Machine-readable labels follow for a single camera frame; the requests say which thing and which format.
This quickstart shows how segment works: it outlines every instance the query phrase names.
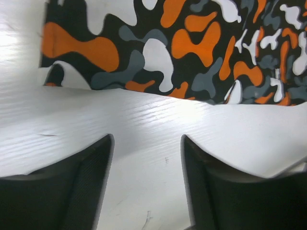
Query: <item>patterned cloth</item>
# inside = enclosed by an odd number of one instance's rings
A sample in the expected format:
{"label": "patterned cloth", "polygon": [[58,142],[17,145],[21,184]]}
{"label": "patterned cloth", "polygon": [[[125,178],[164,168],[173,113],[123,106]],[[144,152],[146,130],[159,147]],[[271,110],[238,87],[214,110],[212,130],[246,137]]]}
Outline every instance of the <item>patterned cloth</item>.
{"label": "patterned cloth", "polygon": [[211,104],[307,100],[305,0],[50,0],[45,85]]}

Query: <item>black object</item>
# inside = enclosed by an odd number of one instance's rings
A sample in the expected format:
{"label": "black object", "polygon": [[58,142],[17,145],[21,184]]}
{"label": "black object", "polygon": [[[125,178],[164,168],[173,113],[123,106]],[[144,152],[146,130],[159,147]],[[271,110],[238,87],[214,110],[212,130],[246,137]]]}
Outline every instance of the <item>black object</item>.
{"label": "black object", "polygon": [[307,173],[263,179],[236,170],[182,139],[196,230],[307,230]]}
{"label": "black object", "polygon": [[0,178],[0,229],[91,230],[103,199],[112,142],[107,135],[29,175]]}

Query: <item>orange blob shape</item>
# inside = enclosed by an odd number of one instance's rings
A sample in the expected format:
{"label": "orange blob shape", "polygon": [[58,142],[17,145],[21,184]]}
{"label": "orange blob shape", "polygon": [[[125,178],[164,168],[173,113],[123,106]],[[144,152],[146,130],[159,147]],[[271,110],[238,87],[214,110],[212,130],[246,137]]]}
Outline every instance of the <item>orange blob shape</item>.
{"label": "orange blob shape", "polygon": [[288,106],[288,105],[290,105],[290,102],[291,102],[290,94],[288,92],[286,92],[285,97],[277,105]]}
{"label": "orange blob shape", "polygon": [[257,98],[257,99],[255,100],[255,102],[258,103],[258,104],[266,104],[267,101],[268,101],[271,97],[273,97],[273,95],[274,95],[274,93],[271,92],[271,93],[270,93],[269,95],[267,95],[267,96]]}
{"label": "orange blob shape", "polygon": [[280,79],[286,83],[286,57],[289,50],[289,42],[285,41],[280,49]]}
{"label": "orange blob shape", "polygon": [[137,92],[144,92],[149,86],[153,85],[155,83],[154,80],[151,80],[145,84],[139,84],[135,81],[128,81],[125,85],[125,88],[127,90],[137,91]]}
{"label": "orange blob shape", "polygon": [[48,58],[78,52],[107,72],[115,71],[119,65],[118,51],[111,40],[97,37],[88,42],[80,42],[55,23],[44,26],[42,52]]}
{"label": "orange blob shape", "polygon": [[221,28],[218,22],[213,22],[202,41],[195,45],[192,43],[188,32],[185,29],[178,30],[172,41],[172,55],[179,59],[187,53],[195,53],[205,67],[208,67],[213,62],[213,49],[218,43],[221,36]]}
{"label": "orange blob shape", "polygon": [[190,32],[201,32],[203,31],[209,22],[213,20],[217,15],[217,12],[212,12],[208,16],[197,16],[197,15],[189,15],[185,19],[186,29]]}
{"label": "orange blob shape", "polygon": [[[260,31],[259,31],[259,35],[258,35],[258,38],[257,38],[257,43],[259,41],[261,41],[263,37],[264,37],[264,29],[261,26]],[[259,56],[259,48],[258,48],[258,45],[256,44],[256,57],[258,57],[258,56]]]}
{"label": "orange blob shape", "polygon": [[186,0],[165,0],[163,5],[163,15],[160,21],[164,28],[168,28],[174,24],[185,2]]}
{"label": "orange blob shape", "polygon": [[250,69],[243,61],[238,61],[234,66],[234,78],[235,80],[241,75],[247,75],[250,81],[255,86],[259,86],[263,81],[263,74],[258,66]]}
{"label": "orange blob shape", "polygon": [[294,33],[290,28],[285,28],[282,32],[282,36],[286,37],[289,35],[290,41],[291,41],[291,47],[292,49],[296,48],[298,45],[298,36],[296,33]]}
{"label": "orange blob shape", "polygon": [[224,62],[221,66],[220,73],[219,73],[220,79],[222,81],[226,80],[226,78],[228,78],[228,76],[230,74],[231,70],[230,70],[230,67],[229,67],[229,59],[230,59],[232,52],[234,51],[235,43],[236,43],[235,36],[232,36],[230,38],[229,43],[228,43],[227,50],[226,50],[226,53],[225,53]]}
{"label": "orange blob shape", "polygon": [[188,90],[188,86],[189,84],[185,81],[181,84],[179,89],[175,88],[168,96],[184,99]]}
{"label": "orange blob shape", "polygon": [[253,19],[253,23],[256,22],[259,14],[263,11],[265,4],[267,3],[267,0],[258,0],[258,9],[255,13],[254,19]]}

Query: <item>gray blob shape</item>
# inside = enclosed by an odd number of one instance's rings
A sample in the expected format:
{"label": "gray blob shape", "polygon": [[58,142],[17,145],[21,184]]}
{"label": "gray blob shape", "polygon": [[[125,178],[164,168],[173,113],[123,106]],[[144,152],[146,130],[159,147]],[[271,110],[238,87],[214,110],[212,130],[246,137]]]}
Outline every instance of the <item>gray blob shape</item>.
{"label": "gray blob shape", "polygon": [[288,89],[291,99],[303,99],[307,101],[307,86]]}
{"label": "gray blob shape", "polygon": [[301,77],[294,77],[294,82],[298,86],[307,86],[307,76],[301,78]]}
{"label": "gray blob shape", "polygon": [[270,12],[264,17],[263,24],[265,26],[272,25],[273,30],[277,30],[279,28],[280,21],[281,20],[279,16],[272,17],[272,12]]}
{"label": "gray blob shape", "polygon": [[253,9],[254,6],[254,0],[242,0],[241,1],[241,9],[244,9],[245,7],[248,8],[248,14],[251,12],[251,10]]}
{"label": "gray blob shape", "polygon": [[213,98],[215,96],[215,87],[212,78],[220,70],[222,63],[223,59],[219,57],[208,72],[198,73],[194,78],[191,89],[196,92],[206,90],[209,92],[210,97]]}
{"label": "gray blob shape", "polygon": [[294,55],[291,55],[291,56],[287,59],[286,79],[291,79],[291,75],[293,74],[293,72],[292,72],[292,66],[293,66],[294,61],[295,61]]}
{"label": "gray blob shape", "polygon": [[268,26],[268,25],[272,25],[273,30],[277,30],[279,28],[281,19],[279,16],[276,17],[272,17],[272,12],[274,10],[274,7],[276,6],[278,0],[276,0],[272,6],[272,9],[270,12],[267,13],[268,8],[270,6],[270,2],[268,2],[264,8],[264,14],[262,15],[261,19],[263,20],[263,25]]}
{"label": "gray blob shape", "polygon": [[278,59],[273,58],[273,55],[265,55],[260,62],[258,62],[259,66],[262,69],[275,69],[275,66],[278,65]]}
{"label": "gray blob shape", "polygon": [[268,11],[268,8],[270,7],[270,2],[268,2],[266,5],[265,5],[265,7],[264,7],[264,14],[261,16],[261,19],[263,19],[264,18],[264,16],[266,15],[266,13],[267,13],[267,11]]}
{"label": "gray blob shape", "polygon": [[96,73],[91,80],[91,88],[100,90],[113,82],[127,83],[132,80],[134,75],[142,70],[145,66],[145,59],[143,54],[137,50],[133,50],[130,55],[127,69],[122,72],[99,72]]}
{"label": "gray blob shape", "polygon": [[242,102],[242,104],[253,104],[253,103],[254,103],[254,99],[252,99],[252,98],[247,99],[247,100]]}
{"label": "gray blob shape", "polygon": [[119,34],[120,38],[123,39],[126,42],[128,42],[128,41],[140,41],[140,42],[146,43],[148,41],[148,39],[154,38],[154,39],[157,39],[160,42],[162,42],[165,46],[167,46],[167,44],[168,44],[166,36],[162,33],[162,31],[160,31],[158,29],[152,29],[151,31],[149,31],[145,35],[145,37],[143,39],[139,39],[134,35],[134,33],[131,31],[131,29],[129,29],[129,27],[127,27],[126,25],[123,25],[119,29],[118,34]]}
{"label": "gray blob shape", "polygon": [[199,3],[191,4],[190,10],[195,12],[195,13],[199,13],[199,12],[202,11],[202,8],[204,7],[204,5],[206,5],[208,2],[209,2],[209,0],[200,0]]}
{"label": "gray blob shape", "polygon": [[250,99],[250,98],[260,98],[262,97],[265,92],[271,86],[271,78],[266,76],[264,85],[261,87],[256,87],[254,85],[248,86],[243,91],[243,98]]}

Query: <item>white wood grain surface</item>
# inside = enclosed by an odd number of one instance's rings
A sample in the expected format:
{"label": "white wood grain surface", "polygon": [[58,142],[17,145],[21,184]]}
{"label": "white wood grain surface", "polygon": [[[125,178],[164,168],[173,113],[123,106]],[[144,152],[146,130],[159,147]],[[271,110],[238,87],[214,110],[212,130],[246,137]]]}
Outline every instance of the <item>white wood grain surface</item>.
{"label": "white wood grain surface", "polygon": [[307,156],[307,103],[221,105],[37,85],[43,0],[0,0],[0,176],[30,173],[115,138],[98,230],[190,225],[180,157],[189,135],[245,172],[272,177]]}

